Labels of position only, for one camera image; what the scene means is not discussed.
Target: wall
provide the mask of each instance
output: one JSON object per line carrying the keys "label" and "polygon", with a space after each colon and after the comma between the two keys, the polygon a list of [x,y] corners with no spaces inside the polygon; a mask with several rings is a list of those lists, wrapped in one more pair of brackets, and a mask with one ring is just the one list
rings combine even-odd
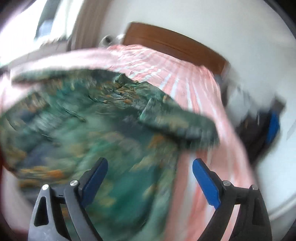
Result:
{"label": "wall", "polygon": [[231,64],[228,78],[258,105],[268,106],[275,92],[287,101],[279,141],[255,168],[267,209],[278,220],[296,200],[296,134],[287,140],[296,119],[296,40],[283,20],[263,0],[113,0],[99,39],[124,33],[131,21],[176,31],[220,53]]}

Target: bed sheet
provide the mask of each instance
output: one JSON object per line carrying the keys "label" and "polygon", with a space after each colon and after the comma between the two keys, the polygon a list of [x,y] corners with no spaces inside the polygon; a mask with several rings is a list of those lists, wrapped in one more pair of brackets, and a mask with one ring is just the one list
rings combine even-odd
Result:
{"label": "bed sheet", "polygon": [[[11,70],[10,75],[4,75],[0,81],[0,113],[26,96],[32,88],[38,89],[38,85],[12,86],[10,79],[21,72],[44,68],[100,68],[124,73],[134,81],[147,81],[157,86],[182,108],[214,120],[219,146],[207,151],[183,152],[179,157],[165,240],[196,241],[214,213],[192,173],[195,158],[202,158],[210,170],[235,186],[248,188],[255,183],[245,149],[227,119],[220,89],[204,66],[197,67],[141,45],[72,51],[26,63]],[[222,240],[229,239],[238,208],[235,207]]]}

